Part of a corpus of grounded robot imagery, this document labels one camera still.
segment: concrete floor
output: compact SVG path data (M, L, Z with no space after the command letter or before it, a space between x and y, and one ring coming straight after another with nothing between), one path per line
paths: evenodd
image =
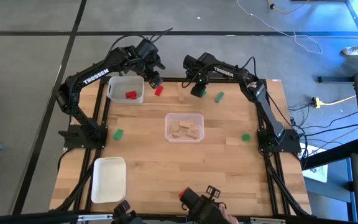
M312 2L293 14L281 15L271 11L265 1L239 1L248 12L280 30L358 31L343 2ZM0 2L0 30L71 30L80 2ZM277 0L275 4L285 11L301 2ZM352 0L352 5L357 6L358 13L358 0ZM80 31L163 30L169 27L175 30L271 31L257 19L245 15L235 0L88 1ZM77 37L65 76L101 60L117 38ZM351 85L317 84L316 77L351 76L358 72L358 57L339 54L344 47L358 45L358 37L314 39L319 42L323 54L305 52L288 37L166 36L157 42L162 62L167 67L160 73L165 77L184 77L181 62L186 54L198 57L209 52L218 59L239 65L254 56L260 78L282 80L289 106L304 104L313 96L330 102L354 95ZM0 142L5 145L0 151L0 215L11 211L67 41L68 37L0 37ZM299 37L298 41L308 49L318 50L304 37ZM137 43L139 39L127 38L120 45ZM329 124L332 119L355 111L355 99L318 110L312 108L304 126ZM299 124L305 113L303 110L291 115ZM63 139L57 131L67 127L67 119L67 115L55 107L25 203L25 213L48 210L57 175L57 160L63 147ZM357 115L334 123L332 127L353 123L358 123ZM335 131L315 138L328 141L344 132ZM356 138L358 132L340 141L345 143ZM311 144L322 146L323 143L315 141ZM317 216L330 218L329 214L314 209L313 204L312 210Z

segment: shoe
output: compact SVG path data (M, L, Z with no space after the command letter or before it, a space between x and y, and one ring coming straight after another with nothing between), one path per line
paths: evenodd
M342 52L346 55L358 55L358 46L355 47L346 47L345 49L342 50Z

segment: green cube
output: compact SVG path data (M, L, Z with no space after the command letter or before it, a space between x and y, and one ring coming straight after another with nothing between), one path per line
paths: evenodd
M122 134L124 134L124 130L118 129L118 130L116 131L116 133L114 134L113 138L114 138L115 140L120 140L121 137L122 137Z
M249 134L243 134L242 135L242 140L243 141L249 141L249 140L251 140L251 138L249 137Z
M223 95L224 95L224 93L223 93L223 92L220 92L220 93L218 94L218 96L215 98L215 102L219 103L219 101L221 101Z

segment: white plastic bin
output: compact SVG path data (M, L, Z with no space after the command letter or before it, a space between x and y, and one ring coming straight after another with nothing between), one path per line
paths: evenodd
M127 99L125 93L136 91L136 100ZM144 79L136 77L111 77L108 86L107 97L114 103L143 103Z
M94 162L91 200L119 202L126 194L127 166L121 157L99 158Z
M180 138L174 138L170 134L170 124L172 122L187 121L193 124L198 124L199 136L196 139L181 136ZM179 114L169 113L165 116L165 137L169 142L174 143L198 143L204 138L204 116L202 114Z

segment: wooden table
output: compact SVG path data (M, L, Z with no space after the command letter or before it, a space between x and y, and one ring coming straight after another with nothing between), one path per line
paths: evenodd
M178 194L186 187L202 194L208 185L212 185L222 192L218 201L226 203L228 213L272 215L264 160L257 152L256 108L240 92L238 84L210 83L204 98L191 96L191 86L183 89L175 82L162 85L164 89L158 97L145 83L145 98L141 105L110 105L108 140L101 157L124 158L127 164L126 200L131 207L143 214L185 214ZM94 83L81 92L80 107L89 117L93 113L98 87L98 83ZM267 80L267 88L289 120L282 83ZM224 92L223 99L215 103L214 98L220 91ZM289 128L274 106L272 110ZM196 144L169 143L164 136L168 113L201 113L205 138ZM120 141L112 138L117 129L124 130ZM242 141L243 134L250 134L251 140ZM75 149L63 158L50 208L59 206L73 190L83 155L84 149ZM291 154L280 155L288 189L310 213L299 161ZM277 186L275 190L279 212L283 213ZM93 203L91 209L112 212L114 207L115 203Z

